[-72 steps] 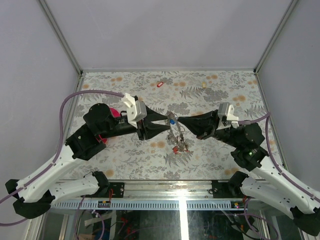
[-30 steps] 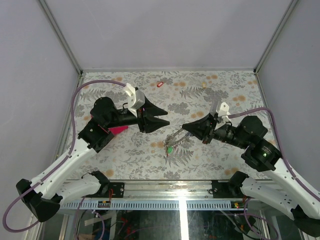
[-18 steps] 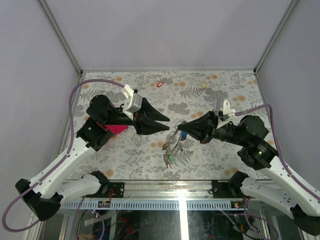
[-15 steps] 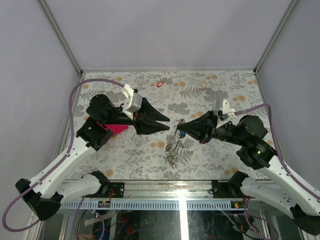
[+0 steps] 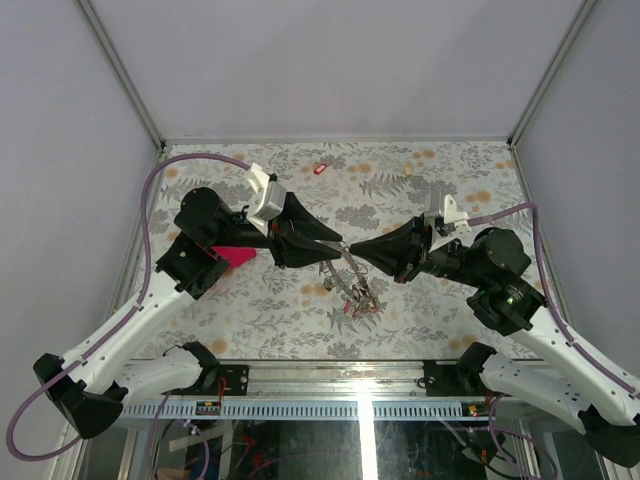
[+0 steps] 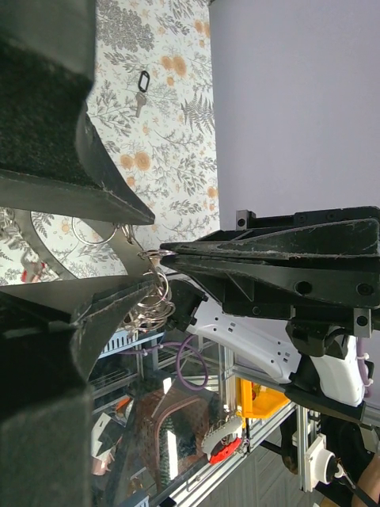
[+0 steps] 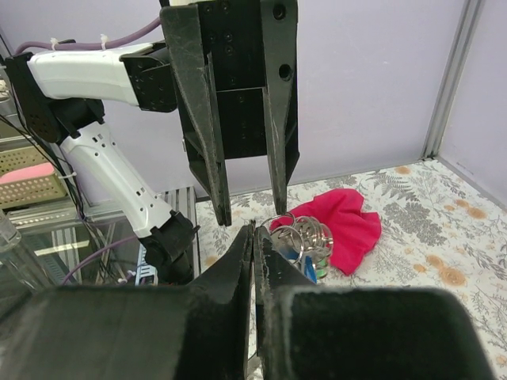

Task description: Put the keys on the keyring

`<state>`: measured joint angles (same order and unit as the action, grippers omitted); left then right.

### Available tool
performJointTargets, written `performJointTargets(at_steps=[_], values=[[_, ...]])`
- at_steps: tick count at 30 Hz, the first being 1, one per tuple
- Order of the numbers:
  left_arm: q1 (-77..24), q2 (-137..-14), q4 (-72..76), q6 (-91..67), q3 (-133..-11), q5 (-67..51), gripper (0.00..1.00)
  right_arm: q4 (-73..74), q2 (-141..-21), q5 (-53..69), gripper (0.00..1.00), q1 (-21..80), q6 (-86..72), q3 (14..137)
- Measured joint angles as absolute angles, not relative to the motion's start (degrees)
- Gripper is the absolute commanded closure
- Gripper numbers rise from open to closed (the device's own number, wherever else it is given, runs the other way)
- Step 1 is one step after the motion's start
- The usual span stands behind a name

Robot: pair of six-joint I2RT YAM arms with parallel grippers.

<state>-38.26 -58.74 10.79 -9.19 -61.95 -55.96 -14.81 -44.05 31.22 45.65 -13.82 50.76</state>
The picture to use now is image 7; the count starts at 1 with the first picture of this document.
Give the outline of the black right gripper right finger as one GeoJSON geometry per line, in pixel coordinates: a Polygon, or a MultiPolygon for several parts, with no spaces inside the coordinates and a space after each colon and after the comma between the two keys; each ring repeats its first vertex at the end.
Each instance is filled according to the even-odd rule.
{"type": "Polygon", "coordinates": [[[459,299],[435,287],[312,283],[264,227],[253,241],[257,354],[267,379],[492,379],[459,299]]]}

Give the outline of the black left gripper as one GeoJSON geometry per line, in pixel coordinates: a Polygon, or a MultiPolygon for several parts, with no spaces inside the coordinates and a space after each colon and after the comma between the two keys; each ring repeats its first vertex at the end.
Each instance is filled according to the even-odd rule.
{"type": "Polygon", "coordinates": [[[163,6],[160,21],[189,168],[217,223],[231,225],[225,159],[267,154],[282,215],[299,160],[298,3],[190,1],[163,6]]]}

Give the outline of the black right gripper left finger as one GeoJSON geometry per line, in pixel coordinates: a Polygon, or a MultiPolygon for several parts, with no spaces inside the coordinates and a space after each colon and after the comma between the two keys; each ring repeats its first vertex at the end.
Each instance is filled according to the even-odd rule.
{"type": "Polygon", "coordinates": [[[63,286],[21,311],[4,379],[244,379],[254,228],[185,286],[63,286]]]}

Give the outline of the large metal keyring with keys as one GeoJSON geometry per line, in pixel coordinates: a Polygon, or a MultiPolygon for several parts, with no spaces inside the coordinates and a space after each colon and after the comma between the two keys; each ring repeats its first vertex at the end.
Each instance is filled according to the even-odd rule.
{"type": "Polygon", "coordinates": [[[269,218],[266,226],[281,255],[310,281],[317,283],[329,271],[334,238],[330,228],[315,217],[288,212],[269,218]]]}

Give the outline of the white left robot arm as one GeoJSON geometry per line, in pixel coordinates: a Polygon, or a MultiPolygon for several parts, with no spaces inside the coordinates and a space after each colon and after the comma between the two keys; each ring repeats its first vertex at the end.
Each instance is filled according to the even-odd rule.
{"type": "Polygon", "coordinates": [[[163,40],[26,47],[6,71],[34,137],[58,146],[108,191],[145,247],[159,282],[193,279],[198,230],[153,191],[121,152],[104,101],[178,111],[193,176],[216,221],[231,224],[226,163],[265,156],[274,205],[287,210],[299,160],[295,1],[164,1],[163,40]]]}

